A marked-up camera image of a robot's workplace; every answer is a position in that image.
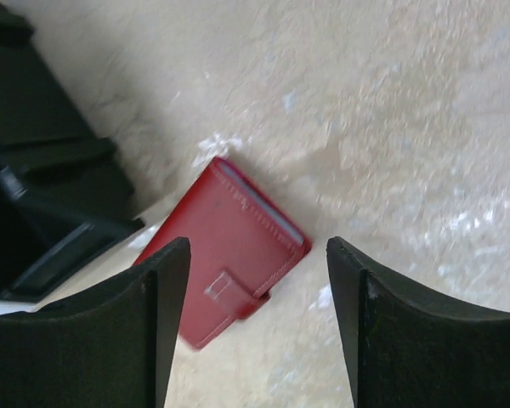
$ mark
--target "floor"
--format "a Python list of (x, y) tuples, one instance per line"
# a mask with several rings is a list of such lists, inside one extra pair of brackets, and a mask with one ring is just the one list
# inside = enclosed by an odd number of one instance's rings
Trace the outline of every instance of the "floor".
[(260, 312), (198, 354), (178, 342), (166, 407), (352, 406), (334, 235), (510, 310), (510, 0), (6, 3), (156, 223), (222, 154), (314, 237)]

